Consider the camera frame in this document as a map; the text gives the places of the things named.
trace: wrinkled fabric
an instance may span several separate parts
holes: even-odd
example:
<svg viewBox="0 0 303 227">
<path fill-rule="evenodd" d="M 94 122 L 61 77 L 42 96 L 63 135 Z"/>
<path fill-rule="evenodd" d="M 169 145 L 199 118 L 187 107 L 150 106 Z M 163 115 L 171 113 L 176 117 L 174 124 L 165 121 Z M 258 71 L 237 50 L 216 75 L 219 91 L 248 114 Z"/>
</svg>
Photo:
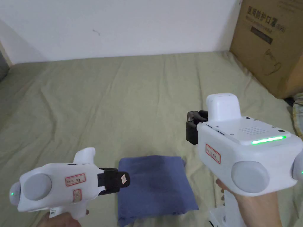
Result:
<svg viewBox="0 0 303 227">
<path fill-rule="evenodd" d="M 199 209 L 181 157 L 123 158 L 119 171 L 128 172 L 131 179 L 131 184 L 118 193 L 121 227 L 136 219 L 180 215 Z"/>
</svg>

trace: green led light strip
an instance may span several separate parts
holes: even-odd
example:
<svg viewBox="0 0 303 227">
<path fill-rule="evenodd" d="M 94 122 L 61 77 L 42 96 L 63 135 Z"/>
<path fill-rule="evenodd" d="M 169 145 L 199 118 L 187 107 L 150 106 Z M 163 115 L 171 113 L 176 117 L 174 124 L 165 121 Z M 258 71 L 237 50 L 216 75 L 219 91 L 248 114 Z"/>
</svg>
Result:
<svg viewBox="0 0 303 227">
<path fill-rule="evenodd" d="M 266 143 L 269 141 L 282 140 L 282 139 L 286 139 L 286 136 L 271 137 L 271 138 L 262 139 L 262 140 L 255 140 L 255 141 L 252 141 L 251 144 Z"/>
</svg>

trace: plaid fabric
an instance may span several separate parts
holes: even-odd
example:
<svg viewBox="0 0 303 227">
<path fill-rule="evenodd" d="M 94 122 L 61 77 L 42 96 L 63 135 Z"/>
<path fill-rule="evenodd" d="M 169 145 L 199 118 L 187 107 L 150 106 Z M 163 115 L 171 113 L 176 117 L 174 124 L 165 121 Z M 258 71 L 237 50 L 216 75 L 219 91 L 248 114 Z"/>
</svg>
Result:
<svg viewBox="0 0 303 227">
<path fill-rule="evenodd" d="M 292 115 L 297 135 L 303 140 L 303 93 L 294 96 Z"/>
</svg>

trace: white base stand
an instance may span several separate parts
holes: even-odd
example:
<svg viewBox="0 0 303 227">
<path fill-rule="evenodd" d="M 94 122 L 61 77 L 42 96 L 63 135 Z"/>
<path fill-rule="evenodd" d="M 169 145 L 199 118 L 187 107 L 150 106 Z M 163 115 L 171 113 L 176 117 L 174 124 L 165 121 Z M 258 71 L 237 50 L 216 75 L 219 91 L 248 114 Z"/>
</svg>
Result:
<svg viewBox="0 0 303 227">
<path fill-rule="evenodd" d="M 209 212 L 209 221 L 213 227 L 246 227 L 233 194 L 224 191 L 225 206 Z"/>
</svg>

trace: white label sticker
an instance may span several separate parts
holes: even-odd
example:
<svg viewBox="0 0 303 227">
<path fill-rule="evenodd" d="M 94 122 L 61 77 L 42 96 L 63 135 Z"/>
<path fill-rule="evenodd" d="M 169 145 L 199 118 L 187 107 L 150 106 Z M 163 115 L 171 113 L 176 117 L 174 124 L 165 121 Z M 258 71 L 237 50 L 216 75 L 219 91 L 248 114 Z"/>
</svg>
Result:
<svg viewBox="0 0 303 227">
<path fill-rule="evenodd" d="M 122 180 L 122 184 L 124 184 L 124 183 L 127 181 L 125 175 L 123 175 L 123 176 L 121 177 L 121 180 Z"/>
<path fill-rule="evenodd" d="M 208 144 L 205 147 L 206 153 L 212 157 L 217 163 L 221 164 L 221 155 Z"/>
<path fill-rule="evenodd" d="M 85 181 L 86 181 L 85 174 L 82 173 L 82 174 L 79 174 L 79 175 L 66 177 L 65 178 L 65 185 L 69 187 L 69 186 L 72 186 L 72 185 L 75 185 L 75 184 L 80 184 L 80 183 L 85 182 Z"/>
<path fill-rule="evenodd" d="M 73 202 L 80 202 L 82 200 L 82 191 L 81 191 L 81 189 L 74 190 L 73 194 L 74 194 L 74 201 Z"/>
</svg>

